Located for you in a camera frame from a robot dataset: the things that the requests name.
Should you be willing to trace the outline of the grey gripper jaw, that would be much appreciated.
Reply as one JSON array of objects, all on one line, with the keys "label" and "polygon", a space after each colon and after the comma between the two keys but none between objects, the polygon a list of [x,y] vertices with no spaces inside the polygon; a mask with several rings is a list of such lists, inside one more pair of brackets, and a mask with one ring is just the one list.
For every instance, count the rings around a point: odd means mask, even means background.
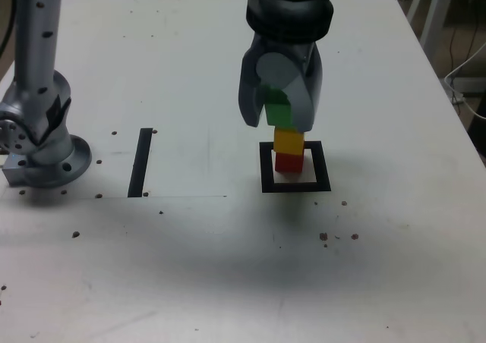
[{"label": "grey gripper jaw", "polygon": [[320,99],[322,64],[318,48],[310,61],[298,61],[278,52],[266,52],[257,62],[259,97],[263,104],[288,105],[291,124],[310,131]]},{"label": "grey gripper jaw", "polygon": [[243,120],[250,127],[258,126],[263,108],[263,101],[258,95],[260,77],[256,71],[257,62],[263,53],[264,47],[262,43],[253,42],[241,63],[238,105]]}]

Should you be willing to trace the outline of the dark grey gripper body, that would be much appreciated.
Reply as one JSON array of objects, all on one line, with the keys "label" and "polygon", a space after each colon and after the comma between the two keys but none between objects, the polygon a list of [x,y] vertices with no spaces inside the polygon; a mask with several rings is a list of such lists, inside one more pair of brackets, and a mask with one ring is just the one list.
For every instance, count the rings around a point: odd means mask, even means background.
[{"label": "dark grey gripper body", "polygon": [[316,44],[285,44],[272,41],[259,35],[254,35],[252,46],[266,52],[278,52],[286,57],[296,58],[298,61],[310,61],[317,50]]}]

